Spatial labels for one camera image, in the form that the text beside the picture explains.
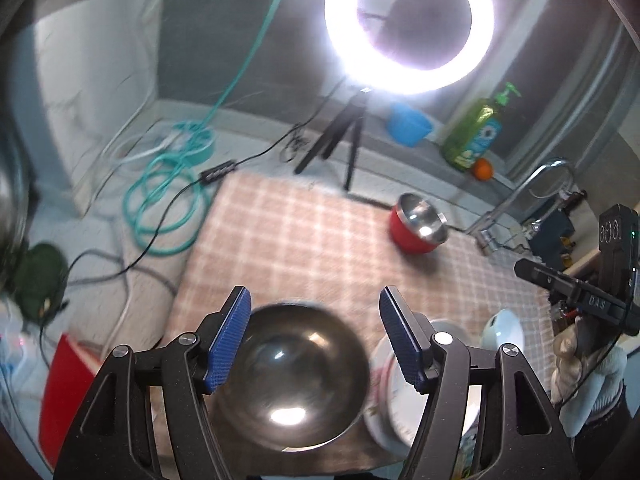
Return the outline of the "white round lid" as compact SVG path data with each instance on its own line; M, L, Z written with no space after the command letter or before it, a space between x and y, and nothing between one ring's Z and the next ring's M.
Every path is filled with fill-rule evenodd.
M480 348L498 350L503 344L514 344L521 351L525 349L523 327L518 316L509 309L495 313L486 323L480 335Z

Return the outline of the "black tripod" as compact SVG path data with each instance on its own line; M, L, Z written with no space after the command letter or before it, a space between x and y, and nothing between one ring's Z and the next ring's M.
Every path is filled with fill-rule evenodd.
M347 105L334 117L332 122L324 129L322 135L318 137L318 140L314 142L311 149L297 164L294 174L301 174L311 161L318 156L323 160L327 160L341 140L344 139L346 133L352 130L352 143L350 144L346 177L343 185L345 192L350 191L362 139L364 116L366 116L371 92L370 88L362 88L348 101Z

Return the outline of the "dark green cloth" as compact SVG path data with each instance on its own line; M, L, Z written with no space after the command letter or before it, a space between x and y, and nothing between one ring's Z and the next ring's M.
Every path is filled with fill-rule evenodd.
M40 243L22 255L9 291L26 320L43 324L61 309L68 263L60 248Z

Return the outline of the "white knitted glove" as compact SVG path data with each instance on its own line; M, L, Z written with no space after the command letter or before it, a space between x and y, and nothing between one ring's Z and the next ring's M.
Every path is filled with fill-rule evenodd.
M555 369L550 396L569 438L605 417L623 396L625 351L616 342L608 342L601 349L585 353L589 330L589 322L578 316L553 341Z

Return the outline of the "floral rimmed plate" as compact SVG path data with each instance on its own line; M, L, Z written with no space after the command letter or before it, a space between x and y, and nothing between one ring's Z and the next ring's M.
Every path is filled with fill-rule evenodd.
M480 345L477 335L470 335L459 325L441 318L432 322L435 330L459 337L472 347ZM371 388L364 408L364 422L375 442L398 457L408 456L426 407L427 395L405 381L387 336L378 342L370 359ZM462 437L476 434L480 414L481 386L469 386Z

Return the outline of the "blue silicone cup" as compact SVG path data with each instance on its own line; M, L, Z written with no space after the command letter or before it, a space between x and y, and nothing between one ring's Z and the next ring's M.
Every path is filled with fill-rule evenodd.
M433 131L433 125L420 110L395 102L390 106L386 131L397 143L415 148Z

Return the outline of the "large stainless steel bowl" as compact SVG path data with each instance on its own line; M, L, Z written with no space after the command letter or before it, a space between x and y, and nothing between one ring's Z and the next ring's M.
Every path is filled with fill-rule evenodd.
M366 350L337 315L318 304L270 304L250 316L216 400L243 437L302 452L349 430L369 385Z

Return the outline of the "beige plaid cloth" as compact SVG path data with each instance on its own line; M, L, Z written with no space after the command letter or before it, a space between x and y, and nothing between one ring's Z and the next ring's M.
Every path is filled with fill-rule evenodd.
M255 307L309 302L328 308L373 350L383 338L378 296L393 285L411 309L446 318L478 336L508 309L524 333L524 352L543 384L552 368L546 296L514 274L514 252L483 255L460 232L422 256L390 239L384 209L283 179L239 171L224 179L193 246L165 330L194 330L232 288Z

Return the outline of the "red steel-lined bowl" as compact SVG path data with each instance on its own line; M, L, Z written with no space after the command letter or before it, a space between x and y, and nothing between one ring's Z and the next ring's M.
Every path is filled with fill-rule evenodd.
M398 197L390 213L390 238L406 254L434 252L448 240L445 215L425 198L414 193Z

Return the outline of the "red box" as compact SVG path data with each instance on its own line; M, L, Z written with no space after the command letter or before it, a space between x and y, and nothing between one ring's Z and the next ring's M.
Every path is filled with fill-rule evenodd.
M38 442L55 468L67 431L101 367L100 359L70 334L63 334L49 370L42 398Z

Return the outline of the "orange fruit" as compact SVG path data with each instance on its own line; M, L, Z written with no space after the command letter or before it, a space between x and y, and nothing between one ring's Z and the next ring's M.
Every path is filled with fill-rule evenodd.
M494 177L494 167L486 158L479 158L471 168L473 177L480 182L486 182Z

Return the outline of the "green dish soap bottle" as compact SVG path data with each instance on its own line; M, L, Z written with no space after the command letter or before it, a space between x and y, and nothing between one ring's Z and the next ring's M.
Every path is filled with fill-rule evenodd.
M466 171L488 151L502 129L503 111L512 96L522 96L507 81L492 98L477 100L451 128L442 144L442 157L457 170Z

